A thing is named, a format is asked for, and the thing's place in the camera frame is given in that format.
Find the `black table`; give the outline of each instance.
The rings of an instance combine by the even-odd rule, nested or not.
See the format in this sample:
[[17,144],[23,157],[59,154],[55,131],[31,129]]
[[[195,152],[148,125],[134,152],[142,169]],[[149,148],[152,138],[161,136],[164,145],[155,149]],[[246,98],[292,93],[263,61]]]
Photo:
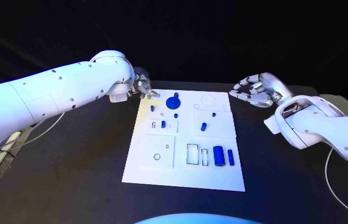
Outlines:
[[[152,87],[229,92],[233,84],[152,82]],[[310,87],[292,90],[318,94]],[[246,192],[122,183],[138,105],[138,97],[116,104],[101,98],[67,112],[49,133],[23,147],[0,183],[1,223],[134,223],[182,212],[263,223],[348,223],[348,210],[323,178],[329,146],[293,148],[263,124],[275,107],[260,109],[233,97]],[[348,202],[348,164],[336,153],[328,172]]]

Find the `white board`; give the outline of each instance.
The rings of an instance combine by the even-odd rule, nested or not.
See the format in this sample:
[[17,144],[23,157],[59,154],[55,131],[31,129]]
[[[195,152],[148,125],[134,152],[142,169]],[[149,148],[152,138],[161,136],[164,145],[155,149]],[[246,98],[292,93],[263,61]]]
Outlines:
[[[139,103],[122,182],[244,191],[227,93],[155,91],[161,97],[145,98]],[[181,105],[172,110],[165,101],[175,92]],[[165,121],[165,128],[161,128],[161,121]],[[203,122],[207,123],[205,131],[201,131]],[[187,164],[188,144],[198,145],[197,165]],[[217,145],[224,152],[223,167],[214,166],[213,147]],[[207,149],[208,166],[203,166],[201,149]],[[233,152],[234,166],[229,164],[227,150]]]

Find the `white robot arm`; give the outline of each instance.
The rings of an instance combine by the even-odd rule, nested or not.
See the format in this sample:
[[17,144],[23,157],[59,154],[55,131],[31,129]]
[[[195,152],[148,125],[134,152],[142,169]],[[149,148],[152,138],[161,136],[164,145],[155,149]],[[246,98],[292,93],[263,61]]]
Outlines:
[[[250,94],[237,91],[247,84],[253,84]],[[270,107],[275,102],[275,115],[264,120],[272,133],[280,132],[299,149],[325,142],[348,160],[348,117],[323,98],[295,96],[285,83],[267,72],[243,79],[230,95],[257,107]]]
[[111,102],[158,97],[151,90],[148,73],[132,68],[125,55],[113,50],[99,52],[82,61],[0,84],[0,142],[8,135],[55,115],[80,107],[103,95]]

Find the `white cable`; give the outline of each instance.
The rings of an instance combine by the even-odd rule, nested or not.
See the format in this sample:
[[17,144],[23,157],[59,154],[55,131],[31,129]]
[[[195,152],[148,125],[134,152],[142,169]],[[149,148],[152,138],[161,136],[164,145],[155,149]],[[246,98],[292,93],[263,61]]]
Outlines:
[[49,127],[49,129],[36,137],[36,138],[33,138],[30,141],[27,141],[26,143],[23,143],[21,145],[19,145],[19,146],[16,146],[16,147],[13,147],[11,149],[8,149],[8,150],[6,150],[6,151],[1,151],[0,150],[0,152],[8,152],[10,150],[14,150],[16,148],[19,148],[19,147],[21,147],[21,146],[24,146],[26,144],[29,144],[31,141],[34,141],[49,130],[50,130],[50,128],[56,125],[56,123],[59,122],[59,120],[60,120],[60,118],[62,118],[62,116],[63,116],[63,114],[65,114],[65,112],[62,113],[62,115],[60,115],[60,117],[57,118],[57,120],[56,120],[56,122],[52,124],[52,126]]
[[0,149],[3,147],[6,147],[7,145],[10,145],[13,142],[16,142],[17,140],[20,140],[40,125],[42,123],[44,122],[46,120],[40,121],[26,132],[21,133],[21,135],[13,139],[10,142],[7,142],[4,145],[0,146]]
[[331,154],[332,154],[332,150],[333,150],[333,149],[331,149],[331,151],[329,151],[329,153],[328,153],[328,159],[326,159],[326,163],[325,163],[325,179],[326,179],[328,188],[329,188],[329,190],[331,190],[331,192],[332,192],[333,197],[336,198],[336,200],[339,201],[339,203],[344,205],[344,207],[348,209],[348,206],[341,202],[338,196],[335,195],[335,193],[333,193],[333,191],[332,191],[332,188],[331,188],[331,185],[329,185],[329,182],[328,182],[328,160],[329,160],[329,156],[331,156]]

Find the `blue cylinder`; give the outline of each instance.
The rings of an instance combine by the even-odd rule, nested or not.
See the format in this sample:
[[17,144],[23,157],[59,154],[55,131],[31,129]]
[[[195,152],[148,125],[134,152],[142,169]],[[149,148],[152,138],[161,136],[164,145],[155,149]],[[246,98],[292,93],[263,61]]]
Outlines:
[[234,165],[234,159],[233,159],[233,153],[231,150],[227,150],[229,153],[229,161],[230,161],[230,165]]
[[201,131],[205,131],[205,127],[207,127],[207,123],[204,122],[204,123],[201,124]]
[[213,147],[213,152],[214,152],[214,162],[216,166],[224,166],[224,156],[223,156],[223,147],[221,146],[214,146]]

